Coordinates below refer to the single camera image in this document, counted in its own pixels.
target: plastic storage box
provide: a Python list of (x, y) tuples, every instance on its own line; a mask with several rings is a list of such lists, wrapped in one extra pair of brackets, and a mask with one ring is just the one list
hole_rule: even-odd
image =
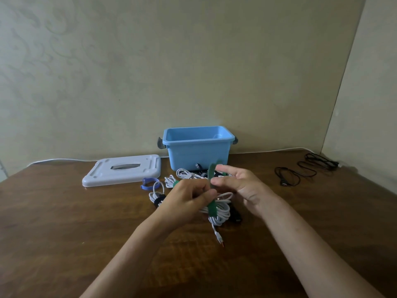
[(227, 164), (231, 144), (238, 139), (223, 126), (175, 127), (164, 130), (157, 146), (168, 149), (172, 170), (208, 169), (211, 163)]

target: gray handle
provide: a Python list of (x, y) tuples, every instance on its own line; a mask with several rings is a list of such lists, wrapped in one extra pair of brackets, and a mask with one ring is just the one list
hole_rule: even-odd
[(159, 149), (165, 149), (166, 146), (163, 144), (163, 139), (161, 139), (160, 137), (157, 139), (157, 147)]

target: textured wall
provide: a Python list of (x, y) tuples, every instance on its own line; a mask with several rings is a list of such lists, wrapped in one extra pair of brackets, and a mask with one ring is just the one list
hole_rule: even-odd
[(320, 150), (362, 5), (0, 0), (0, 159), (158, 153), (165, 128), (218, 124), (232, 152)]
[(397, 0), (367, 0), (323, 152), (397, 193)]

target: wooden table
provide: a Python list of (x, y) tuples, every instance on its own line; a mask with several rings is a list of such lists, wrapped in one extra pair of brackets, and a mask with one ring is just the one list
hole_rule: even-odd
[[(297, 168), (304, 151), (230, 155), (285, 198), (384, 295), (397, 293), (397, 196), (347, 168), (282, 187), (276, 166)], [(0, 183), (0, 296), (78, 297), (154, 210), (138, 183), (84, 188), (94, 163), (33, 165)], [(161, 175), (172, 173), (162, 160)], [(197, 218), (162, 245), (139, 297), (305, 297), (262, 221), (236, 205), (216, 241)]]

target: left hand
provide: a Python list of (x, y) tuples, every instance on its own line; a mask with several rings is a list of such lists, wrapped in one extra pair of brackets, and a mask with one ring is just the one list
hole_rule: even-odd
[(175, 185), (151, 216), (164, 231), (172, 232), (188, 223), (217, 195), (207, 179), (184, 179)]

